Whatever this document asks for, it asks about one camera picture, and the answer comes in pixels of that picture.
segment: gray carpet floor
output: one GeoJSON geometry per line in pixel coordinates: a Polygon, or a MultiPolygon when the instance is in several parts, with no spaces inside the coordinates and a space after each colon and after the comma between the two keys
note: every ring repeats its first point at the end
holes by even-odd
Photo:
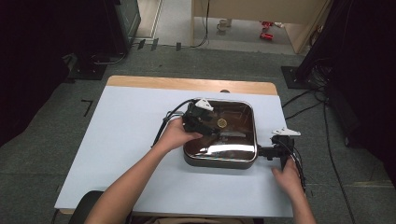
{"type": "MultiPolygon", "coordinates": [[[[280,66],[298,66],[303,59],[260,52],[134,47],[124,60],[107,68],[101,81],[61,84],[26,131],[0,148],[0,223],[51,222],[60,188],[110,76],[273,82],[285,103],[303,91],[287,88],[280,66]],[[88,103],[81,100],[93,100],[86,117],[88,103]]],[[[303,96],[286,106],[284,115],[316,102],[312,94],[303,96]]],[[[295,138],[296,147],[304,160],[307,197],[318,223],[351,223],[327,149],[323,109],[323,105],[316,106],[287,123],[302,133],[295,138]]],[[[396,192],[382,163],[364,148],[345,147],[336,115],[330,107],[325,109],[334,163],[356,223],[394,223],[396,192]]],[[[60,214],[55,223],[67,223],[69,218],[60,214]]],[[[268,217],[265,223],[292,223],[292,219],[268,217]]]]}

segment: person's right hand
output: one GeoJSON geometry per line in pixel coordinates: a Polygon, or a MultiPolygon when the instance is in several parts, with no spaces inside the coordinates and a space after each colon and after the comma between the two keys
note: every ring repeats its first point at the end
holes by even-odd
{"type": "Polygon", "coordinates": [[[184,131],[182,118],[172,119],[168,122],[155,147],[160,147],[168,152],[200,137],[202,137],[200,133],[186,133],[184,131]]]}
{"type": "Polygon", "coordinates": [[[301,187],[301,180],[298,174],[297,166],[294,160],[289,157],[283,172],[272,168],[273,175],[276,179],[277,184],[289,195],[295,193],[304,193],[301,187]]]}

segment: person's arm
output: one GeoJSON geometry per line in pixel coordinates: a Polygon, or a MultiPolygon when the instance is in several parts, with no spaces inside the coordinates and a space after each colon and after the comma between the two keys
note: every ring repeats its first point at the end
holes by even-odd
{"type": "Polygon", "coordinates": [[[296,164],[292,158],[286,162],[283,172],[276,168],[272,169],[278,185],[288,194],[293,209],[294,221],[297,224],[314,224],[314,215],[301,187],[300,177],[296,164]]]}
{"type": "Polygon", "coordinates": [[[123,223],[163,157],[172,149],[199,137],[202,137],[199,133],[185,133],[181,119],[169,121],[157,144],[107,188],[85,223],[123,223]]]}

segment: black cable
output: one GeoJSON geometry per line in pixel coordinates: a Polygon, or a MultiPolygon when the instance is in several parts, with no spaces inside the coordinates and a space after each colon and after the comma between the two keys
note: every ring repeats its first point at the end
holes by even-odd
{"type": "Polygon", "coordinates": [[[300,154],[299,150],[297,150],[296,147],[294,148],[294,150],[297,152],[297,155],[298,155],[298,157],[300,159],[301,168],[303,169],[304,168],[303,167],[303,158],[301,157],[301,154],[300,154]]]}
{"type": "Polygon", "coordinates": [[[208,34],[208,31],[207,31],[207,18],[209,17],[209,9],[210,9],[210,0],[207,0],[207,8],[206,8],[206,26],[204,26],[204,27],[205,27],[205,36],[204,36],[204,39],[201,41],[201,43],[200,43],[199,45],[191,46],[192,49],[201,47],[201,46],[206,42],[206,40],[207,40],[207,34],[208,34]]]}
{"type": "Polygon", "coordinates": [[[168,123],[170,118],[172,118],[174,116],[175,112],[178,111],[184,104],[189,103],[189,102],[193,102],[193,99],[190,99],[190,100],[187,100],[187,101],[181,103],[174,110],[167,113],[165,118],[163,118],[163,124],[161,125],[160,130],[158,130],[157,136],[154,139],[154,143],[152,144],[153,146],[158,142],[158,139],[160,139],[161,134],[163,134],[163,129],[165,129],[166,124],[168,123]]]}
{"type": "Polygon", "coordinates": [[[55,224],[55,218],[58,216],[59,209],[56,209],[55,212],[53,213],[52,216],[52,221],[50,222],[51,224],[55,224]]]}
{"type": "MultiPolygon", "coordinates": [[[[205,18],[206,24],[204,24],[204,21],[203,21],[203,26],[204,26],[204,28],[205,28],[205,36],[204,36],[204,39],[201,41],[201,43],[200,43],[199,45],[196,45],[196,46],[181,46],[183,49],[196,49],[196,48],[201,47],[201,46],[206,42],[206,40],[209,42],[209,39],[208,39],[208,30],[207,30],[207,20],[208,20],[208,18],[209,18],[209,9],[210,9],[210,0],[207,1],[206,18],[205,18]]],[[[175,47],[174,45],[159,45],[159,44],[157,44],[157,46],[161,46],[161,47],[172,47],[172,48],[175,47]]]]}
{"type": "Polygon", "coordinates": [[[94,64],[103,64],[103,65],[116,64],[116,63],[119,63],[120,61],[122,61],[122,59],[125,58],[125,55],[126,55],[126,53],[123,53],[122,56],[121,56],[121,58],[119,58],[118,60],[116,60],[116,61],[114,61],[114,62],[108,62],[108,63],[96,63],[96,62],[93,62],[93,63],[94,63],[94,64]]]}
{"type": "Polygon", "coordinates": [[[305,94],[311,92],[311,91],[312,91],[312,90],[308,90],[308,91],[305,91],[305,92],[303,92],[303,93],[301,93],[301,94],[299,94],[299,95],[294,96],[293,98],[291,98],[290,100],[288,100],[285,104],[283,104],[283,105],[282,105],[282,108],[285,107],[286,105],[290,104],[291,102],[297,100],[298,98],[304,96],[305,94]]]}
{"type": "Polygon", "coordinates": [[[305,177],[304,177],[303,167],[300,164],[300,161],[297,159],[297,157],[294,155],[293,151],[288,146],[286,146],[281,141],[276,140],[276,142],[280,143],[284,148],[286,148],[288,150],[288,152],[290,153],[291,157],[293,158],[293,160],[296,164],[296,167],[297,167],[298,174],[300,176],[301,187],[303,188],[303,191],[305,192],[305,189],[306,189],[305,177]]]}
{"type": "Polygon", "coordinates": [[[287,117],[287,118],[285,118],[285,119],[292,119],[292,118],[296,117],[297,115],[299,115],[299,114],[305,112],[306,110],[312,109],[312,108],[314,108],[315,106],[320,105],[320,104],[322,104],[322,102],[319,102],[319,103],[317,103],[317,104],[315,104],[315,105],[311,105],[311,106],[309,106],[309,107],[307,107],[307,108],[305,108],[305,109],[302,109],[302,110],[300,110],[299,112],[297,112],[297,113],[295,113],[295,114],[293,114],[293,115],[291,115],[290,117],[287,117]]]}
{"type": "Polygon", "coordinates": [[[341,181],[340,175],[338,174],[337,168],[335,167],[334,159],[332,158],[332,149],[330,147],[330,136],[329,136],[329,124],[327,122],[327,115],[326,115],[326,104],[323,105],[323,116],[324,116],[324,124],[326,127],[327,149],[329,149],[329,156],[330,156],[330,160],[332,161],[332,168],[334,169],[335,175],[337,176],[338,184],[340,185],[341,191],[343,192],[344,199],[346,201],[347,210],[349,212],[350,218],[352,219],[352,223],[355,224],[356,221],[353,216],[352,209],[349,204],[349,200],[347,199],[347,194],[346,191],[344,190],[344,185],[341,181]]]}

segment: metal stand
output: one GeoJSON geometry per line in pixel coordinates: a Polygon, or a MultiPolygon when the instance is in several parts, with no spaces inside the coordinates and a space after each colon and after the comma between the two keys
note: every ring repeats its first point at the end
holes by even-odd
{"type": "Polygon", "coordinates": [[[298,67],[281,66],[283,78],[289,89],[305,89],[310,90],[309,83],[297,80],[295,73],[298,67]]]}

